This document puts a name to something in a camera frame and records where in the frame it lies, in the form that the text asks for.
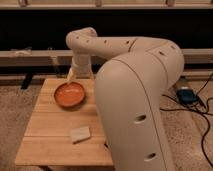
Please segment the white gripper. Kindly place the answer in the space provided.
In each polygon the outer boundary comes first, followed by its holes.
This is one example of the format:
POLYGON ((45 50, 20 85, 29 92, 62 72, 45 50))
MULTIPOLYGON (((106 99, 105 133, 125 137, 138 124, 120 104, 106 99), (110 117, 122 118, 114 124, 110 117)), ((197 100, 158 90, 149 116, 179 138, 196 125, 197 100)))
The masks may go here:
MULTIPOLYGON (((76 72, 88 72, 91 69, 90 56, 86 54, 75 53, 72 58, 72 68, 76 72)), ((75 78, 75 73, 72 68, 69 69, 67 75, 67 84, 70 84, 75 78)))

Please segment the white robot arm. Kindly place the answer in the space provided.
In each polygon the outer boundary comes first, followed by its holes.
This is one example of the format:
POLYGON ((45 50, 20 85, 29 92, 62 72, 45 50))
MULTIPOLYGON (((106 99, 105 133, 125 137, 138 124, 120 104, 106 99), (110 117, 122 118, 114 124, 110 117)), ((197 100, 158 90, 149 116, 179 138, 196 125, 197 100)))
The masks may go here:
POLYGON ((70 77, 91 74, 91 56, 107 62, 95 75, 94 96, 116 171, 175 171, 160 115, 160 97, 180 78, 184 57, 174 42, 150 37, 99 37, 72 31, 70 77))

